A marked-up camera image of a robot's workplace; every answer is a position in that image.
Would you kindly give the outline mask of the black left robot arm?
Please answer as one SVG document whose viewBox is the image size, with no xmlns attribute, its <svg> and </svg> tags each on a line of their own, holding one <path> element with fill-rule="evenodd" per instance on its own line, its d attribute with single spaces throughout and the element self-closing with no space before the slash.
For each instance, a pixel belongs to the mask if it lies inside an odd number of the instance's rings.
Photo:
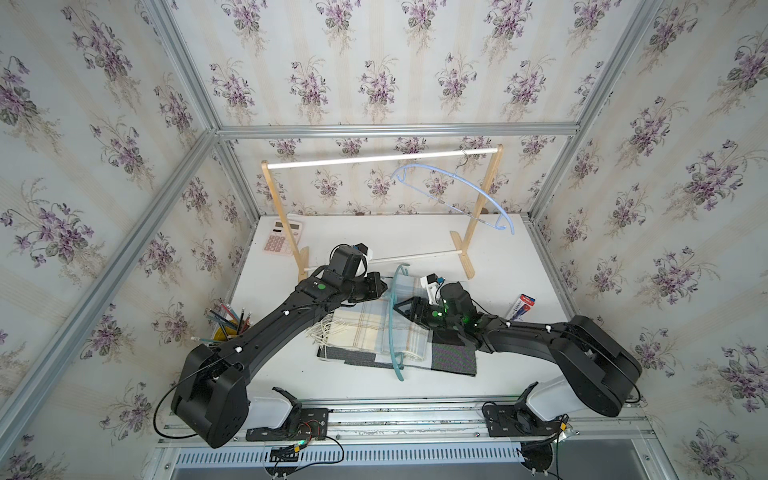
<svg viewBox="0 0 768 480">
<path fill-rule="evenodd" d="M 229 442 L 248 416 L 248 385 L 275 354 L 335 310 L 377 300 L 387 290 L 380 274 L 368 269 L 368 253 L 362 243 L 338 245 L 328 264 L 246 332 L 191 350 L 171 392 L 171 411 L 209 447 Z"/>
</svg>

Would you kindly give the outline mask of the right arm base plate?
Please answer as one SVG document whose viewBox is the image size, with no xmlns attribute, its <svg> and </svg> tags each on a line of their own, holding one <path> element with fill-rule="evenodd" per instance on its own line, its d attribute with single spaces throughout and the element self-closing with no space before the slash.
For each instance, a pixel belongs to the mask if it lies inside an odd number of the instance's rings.
<svg viewBox="0 0 768 480">
<path fill-rule="evenodd" d="M 563 430 L 569 421 L 568 415 L 560 415 L 554 420 L 541 420 L 527 408 L 511 404 L 485 402 L 481 413 L 488 435 L 501 437 L 544 437 L 555 436 Z"/>
</svg>

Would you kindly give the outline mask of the light blue plastic hanger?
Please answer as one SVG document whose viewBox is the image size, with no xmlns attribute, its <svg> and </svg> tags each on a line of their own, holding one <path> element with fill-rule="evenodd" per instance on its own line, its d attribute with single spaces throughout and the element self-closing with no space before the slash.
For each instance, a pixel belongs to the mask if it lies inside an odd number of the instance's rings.
<svg viewBox="0 0 768 480">
<path fill-rule="evenodd" d="M 424 163 L 411 163 L 397 167 L 390 178 L 449 213 L 464 215 L 508 235 L 517 232 L 511 214 L 493 197 L 489 188 L 458 173 Z"/>
</svg>

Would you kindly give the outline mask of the teal plastic hanger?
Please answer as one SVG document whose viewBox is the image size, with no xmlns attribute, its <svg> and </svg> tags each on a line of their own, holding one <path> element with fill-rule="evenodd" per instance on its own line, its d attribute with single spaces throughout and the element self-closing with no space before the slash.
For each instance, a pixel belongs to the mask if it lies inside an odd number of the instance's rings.
<svg viewBox="0 0 768 480">
<path fill-rule="evenodd" d="M 388 325 L 387 325 L 387 340 L 388 350 L 390 355 L 391 366 L 395 372 L 396 378 L 400 382 L 404 382 L 404 376 L 402 372 L 402 355 L 395 350 L 394 340 L 394 314 L 395 304 L 397 303 L 396 284 L 400 276 L 408 274 L 408 263 L 400 263 L 392 276 L 392 281 L 389 287 L 389 303 L 388 303 Z"/>
</svg>

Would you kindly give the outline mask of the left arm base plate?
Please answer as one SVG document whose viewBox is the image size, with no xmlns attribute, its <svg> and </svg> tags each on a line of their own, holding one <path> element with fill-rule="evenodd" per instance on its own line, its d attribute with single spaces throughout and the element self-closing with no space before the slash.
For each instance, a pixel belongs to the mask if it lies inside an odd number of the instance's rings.
<svg viewBox="0 0 768 480">
<path fill-rule="evenodd" d="M 330 410 L 309 408 L 290 413 L 276 428 L 254 428 L 246 432 L 248 442 L 323 440 L 327 436 Z"/>
</svg>

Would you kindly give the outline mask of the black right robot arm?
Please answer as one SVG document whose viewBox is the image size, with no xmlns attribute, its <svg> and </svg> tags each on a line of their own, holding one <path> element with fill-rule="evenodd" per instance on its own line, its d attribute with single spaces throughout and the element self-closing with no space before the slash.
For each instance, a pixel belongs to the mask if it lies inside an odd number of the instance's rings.
<svg viewBox="0 0 768 480">
<path fill-rule="evenodd" d="M 556 365 L 558 377 L 535 382 L 521 395 L 517 410 L 525 419 L 554 421 L 584 409 L 613 418 L 632 393 L 640 393 L 639 361 L 589 317 L 555 323 L 507 319 L 482 309 L 458 282 L 440 287 L 434 303 L 411 297 L 393 310 L 451 344 Z"/>
</svg>

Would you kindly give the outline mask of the plaid blue cream scarf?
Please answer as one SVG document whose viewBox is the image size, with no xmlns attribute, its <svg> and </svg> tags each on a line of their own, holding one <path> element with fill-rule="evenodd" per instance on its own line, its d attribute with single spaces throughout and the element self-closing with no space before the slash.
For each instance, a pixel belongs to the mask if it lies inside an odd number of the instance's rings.
<svg viewBox="0 0 768 480">
<path fill-rule="evenodd" d="M 374 301 L 339 308 L 310 327 L 305 335 L 318 345 L 323 353 L 333 349 L 354 353 L 374 354 L 390 359 L 387 340 L 389 287 L 392 277 L 385 283 L 388 290 Z M 400 276 L 396 284 L 397 303 L 411 297 L 426 298 L 426 291 L 418 277 Z M 424 327 L 394 314 L 395 350 L 403 360 L 424 361 L 431 355 L 430 333 Z"/>
</svg>

